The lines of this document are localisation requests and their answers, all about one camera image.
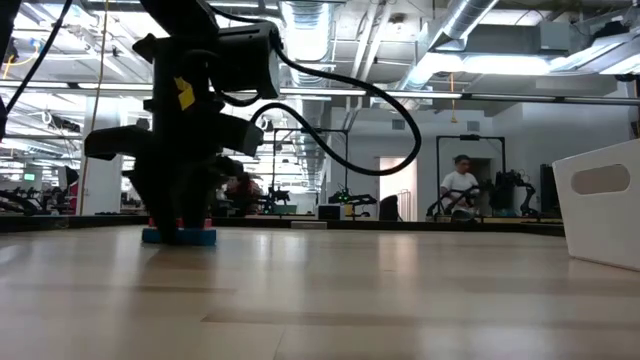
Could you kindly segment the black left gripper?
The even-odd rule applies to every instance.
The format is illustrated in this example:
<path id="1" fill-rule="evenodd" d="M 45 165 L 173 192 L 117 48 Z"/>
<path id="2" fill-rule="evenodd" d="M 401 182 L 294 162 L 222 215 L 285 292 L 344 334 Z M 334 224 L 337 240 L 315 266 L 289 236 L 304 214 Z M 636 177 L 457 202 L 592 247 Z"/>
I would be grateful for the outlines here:
<path id="1" fill-rule="evenodd" d="M 152 113 L 153 133 L 136 125 L 93 130 L 85 138 L 84 152 L 89 158 L 105 161 L 117 155 L 135 159 L 127 177 L 154 221 L 155 239 L 163 244 L 175 244 L 175 209 L 170 184 L 160 176 L 161 152 L 155 137 L 163 145 L 187 145 L 194 152 L 185 157 L 189 167 L 180 194 L 180 218 L 184 228 L 204 229 L 204 220 L 209 216 L 209 206 L 216 199 L 217 190 L 229 179 L 244 173 L 242 163 L 223 152 L 230 149 L 253 156 L 262 144 L 264 132 L 254 120 L 219 114 L 223 102 L 210 90 L 214 61 L 219 59 L 215 53 L 156 47 L 151 58 L 153 88 L 145 108 Z M 176 77 L 192 85 L 196 98 L 185 111 L 179 104 Z"/>

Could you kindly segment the blue wooden plank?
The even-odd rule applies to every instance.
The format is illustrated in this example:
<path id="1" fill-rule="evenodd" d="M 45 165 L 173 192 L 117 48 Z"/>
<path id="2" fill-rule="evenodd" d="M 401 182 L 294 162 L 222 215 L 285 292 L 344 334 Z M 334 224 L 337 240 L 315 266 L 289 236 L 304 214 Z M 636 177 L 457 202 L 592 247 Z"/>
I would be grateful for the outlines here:
<path id="1" fill-rule="evenodd" d="M 142 230 L 142 242 L 149 244 L 166 244 L 156 228 Z M 178 228 L 169 245 L 176 246 L 215 246 L 217 233 L 215 229 Z"/>

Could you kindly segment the yellow tape piece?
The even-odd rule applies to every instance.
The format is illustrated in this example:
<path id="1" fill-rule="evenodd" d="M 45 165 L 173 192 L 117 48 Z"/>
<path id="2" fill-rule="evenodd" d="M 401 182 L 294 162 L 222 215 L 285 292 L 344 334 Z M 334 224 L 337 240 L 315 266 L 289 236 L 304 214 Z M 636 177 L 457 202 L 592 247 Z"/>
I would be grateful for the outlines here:
<path id="1" fill-rule="evenodd" d="M 178 89 L 178 100 L 182 111 L 185 111 L 195 103 L 195 95 L 192 85 L 182 77 L 174 79 Z"/>

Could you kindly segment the white building column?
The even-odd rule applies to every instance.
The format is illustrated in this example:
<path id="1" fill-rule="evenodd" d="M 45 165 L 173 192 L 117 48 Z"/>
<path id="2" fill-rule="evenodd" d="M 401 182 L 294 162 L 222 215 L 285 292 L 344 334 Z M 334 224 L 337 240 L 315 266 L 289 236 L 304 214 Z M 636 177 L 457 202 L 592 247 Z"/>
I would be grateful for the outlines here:
<path id="1" fill-rule="evenodd" d="M 91 130 L 119 127 L 123 112 L 119 100 L 111 97 L 87 97 L 84 112 L 83 136 Z M 110 161 L 87 158 L 81 151 L 79 183 L 79 215 L 118 213 L 121 206 L 122 156 Z"/>

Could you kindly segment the small white-framed screen device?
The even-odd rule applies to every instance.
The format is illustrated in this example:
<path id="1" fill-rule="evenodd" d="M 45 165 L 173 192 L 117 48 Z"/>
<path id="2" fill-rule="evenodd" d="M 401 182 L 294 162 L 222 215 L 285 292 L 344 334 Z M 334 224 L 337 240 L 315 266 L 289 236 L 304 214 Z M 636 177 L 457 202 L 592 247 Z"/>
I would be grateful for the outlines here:
<path id="1" fill-rule="evenodd" d="M 317 218 L 322 221 L 344 220 L 345 207 L 342 204 L 320 204 L 317 207 Z"/>

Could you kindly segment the black office chair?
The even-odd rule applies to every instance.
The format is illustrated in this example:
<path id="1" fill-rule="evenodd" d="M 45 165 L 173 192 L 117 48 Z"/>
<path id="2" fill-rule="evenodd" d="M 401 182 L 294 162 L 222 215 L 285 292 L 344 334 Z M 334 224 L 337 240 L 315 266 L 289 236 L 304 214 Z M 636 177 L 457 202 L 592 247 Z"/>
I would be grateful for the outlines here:
<path id="1" fill-rule="evenodd" d="M 379 202 L 378 220 L 388 222 L 401 220 L 397 195 L 387 196 Z"/>

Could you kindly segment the person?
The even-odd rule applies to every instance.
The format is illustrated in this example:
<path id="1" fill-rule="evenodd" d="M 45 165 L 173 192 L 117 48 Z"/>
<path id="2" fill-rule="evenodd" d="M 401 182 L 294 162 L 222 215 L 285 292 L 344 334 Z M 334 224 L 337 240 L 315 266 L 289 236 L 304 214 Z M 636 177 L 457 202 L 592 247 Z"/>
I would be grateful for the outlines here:
<path id="1" fill-rule="evenodd" d="M 470 172 L 470 158 L 461 154 L 454 158 L 455 169 L 440 184 L 444 213 L 452 222 L 474 222 L 475 200 L 480 194 L 479 183 Z"/>

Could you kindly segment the horizontal light bar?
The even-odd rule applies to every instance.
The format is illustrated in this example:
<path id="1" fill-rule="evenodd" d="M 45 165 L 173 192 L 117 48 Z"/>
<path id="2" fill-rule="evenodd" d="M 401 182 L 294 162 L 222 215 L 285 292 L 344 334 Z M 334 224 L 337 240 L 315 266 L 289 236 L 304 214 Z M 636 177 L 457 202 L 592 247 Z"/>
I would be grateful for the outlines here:
<path id="1" fill-rule="evenodd" d="M 54 81 L 31 81 L 26 89 L 49 90 L 60 93 L 82 93 L 96 90 L 97 83 L 80 82 L 66 83 Z M 140 83 L 103 83 L 101 89 L 106 93 L 150 95 L 151 84 Z M 281 88 L 283 96 L 317 96 L 317 97 L 374 97 L 374 94 L 366 90 L 358 89 L 322 89 L 322 88 Z M 572 95 L 529 95 L 529 94 L 500 94 L 478 92 L 446 92 L 446 91 L 388 91 L 388 94 L 397 99 L 411 100 L 460 100 L 460 101 L 487 101 L 487 102 L 520 102 L 520 103 L 555 103 L 577 105 L 603 105 L 603 106 L 640 106 L 640 98 L 621 97 L 593 97 Z"/>

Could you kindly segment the black cabinet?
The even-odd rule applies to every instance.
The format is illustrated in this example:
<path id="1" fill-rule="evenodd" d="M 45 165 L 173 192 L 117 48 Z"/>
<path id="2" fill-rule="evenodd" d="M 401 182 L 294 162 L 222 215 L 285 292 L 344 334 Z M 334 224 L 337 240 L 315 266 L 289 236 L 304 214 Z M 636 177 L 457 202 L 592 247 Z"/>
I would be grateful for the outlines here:
<path id="1" fill-rule="evenodd" d="M 548 164 L 541 164 L 539 174 L 540 211 L 545 216 L 560 218 L 561 210 L 553 168 Z"/>

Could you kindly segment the white plastic bin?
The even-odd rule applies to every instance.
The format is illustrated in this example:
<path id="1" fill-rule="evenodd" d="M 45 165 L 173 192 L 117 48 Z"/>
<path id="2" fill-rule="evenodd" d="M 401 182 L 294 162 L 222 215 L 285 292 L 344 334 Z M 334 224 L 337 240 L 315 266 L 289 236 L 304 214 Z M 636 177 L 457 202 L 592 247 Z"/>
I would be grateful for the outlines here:
<path id="1" fill-rule="evenodd" d="M 569 255 L 640 272 L 640 139 L 552 168 Z"/>

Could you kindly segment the black aluminium table frame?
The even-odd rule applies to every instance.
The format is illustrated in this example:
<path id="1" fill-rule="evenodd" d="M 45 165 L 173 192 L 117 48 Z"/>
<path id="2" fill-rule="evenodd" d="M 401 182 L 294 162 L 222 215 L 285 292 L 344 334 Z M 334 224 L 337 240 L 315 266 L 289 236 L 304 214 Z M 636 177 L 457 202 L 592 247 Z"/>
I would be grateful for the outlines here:
<path id="1" fill-rule="evenodd" d="M 140 215 L 92 215 L 92 216 L 9 216 L 0 215 L 0 233 L 49 231 L 62 229 L 148 225 L 149 217 Z M 292 221 L 322 221 L 309 217 L 268 217 L 214 218 L 216 228 L 274 228 L 292 229 Z M 329 220 L 326 230 L 362 230 L 393 232 L 492 232 L 523 233 L 543 236 L 564 237 L 564 226 L 552 223 L 433 223 L 433 222 L 388 222 L 371 219 Z"/>

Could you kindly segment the black background rig frame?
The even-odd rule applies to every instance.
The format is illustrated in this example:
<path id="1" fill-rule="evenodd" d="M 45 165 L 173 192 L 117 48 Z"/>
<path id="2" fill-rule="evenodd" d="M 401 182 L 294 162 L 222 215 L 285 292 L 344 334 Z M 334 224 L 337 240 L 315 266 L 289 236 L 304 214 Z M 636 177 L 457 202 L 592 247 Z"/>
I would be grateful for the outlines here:
<path id="1" fill-rule="evenodd" d="M 500 159 L 501 159 L 501 168 L 500 170 L 502 172 L 506 171 L 506 156 L 505 156 L 505 149 L 506 149 L 506 141 L 504 137 L 496 137 L 496 136 L 481 136 L 481 135 L 477 135 L 477 134 L 462 134 L 462 135 L 458 135 L 458 136 L 453 136 L 453 135 L 440 135 L 436 137 L 436 165 L 437 165 L 437 177 L 440 177 L 440 142 L 442 139 L 454 139 L 454 140 L 458 140 L 458 141 L 462 141 L 462 142 L 481 142 L 481 141 L 486 141 L 489 145 L 493 145 L 493 141 L 498 141 L 500 143 L 500 149 L 498 150 L 499 154 L 500 154 Z M 486 193 L 488 196 L 488 187 L 489 187 L 489 183 L 493 183 L 491 179 L 486 179 L 484 181 L 479 181 L 477 179 L 478 183 L 479 183 L 479 188 L 480 188 L 480 194 L 478 196 L 480 196 L 481 194 Z M 441 203 L 441 193 L 440 193 L 440 185 L 438 188 L 439 191 L 439 195 L 437 200 L 428 208 L 428 216 L 433 216 L 433 217 L 437 217 L 437 216 L 448 216 L 450 218 L 450 222 L 451 223 L 476 223 L 476 217 L 478 216 L 478 210 L 476 209 L 477 213 L 476 213 L 476 217 L 475 217 L 475 221 L 474 222 L 452 222 L 451 221 L 451 216 L 449 214 L 445 214 L 444 213 L 444 209 L 443 209 L 443 205 Z"/>
<path id="2" fill-rule="evenodd" d="M 303 171 L 307 184 L 316 193 L 320 193 L 325 189 L 322 182 L 325 181 L 324 171 L 328 161 L 333 159 L 340 164 L 339 159 L 344 161 L 349 159 L 349 131 L 330 128 L 275 128 L 272 139 L 272 187 L 275 186 L 276 179 L 277 147 L 279 144 L 284 144 L 293 134 L 302 137 L 302 140 L 293 142 L 293 145 L 301 150 L 301 154 L 296 154 L 298 162 L 306 161 Z"/>

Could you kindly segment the silver ventilation duct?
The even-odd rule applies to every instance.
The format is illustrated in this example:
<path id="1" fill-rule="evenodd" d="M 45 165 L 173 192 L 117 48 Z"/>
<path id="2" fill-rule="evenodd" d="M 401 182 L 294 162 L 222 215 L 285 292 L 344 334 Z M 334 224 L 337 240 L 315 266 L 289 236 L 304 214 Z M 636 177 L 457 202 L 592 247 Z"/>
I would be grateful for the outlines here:
<path id="1" fill-rule="evenodd" d="M 285 1 L 281 2 L 281 11 L 286 22 L 284 40 L 287 56 L 297 63 L 321 71 L 330 67 L 313 65 L 327 63 L 329 60 L 330 35 L 332 25 L 332 7 L 327 3 Z M 292 83 L 302 88 L 324 88 L 328 79 L 290 70 Z M 300 100 L 297 105 L 300 114 L 314 127 L 322 126 L 325 102 Z"/>

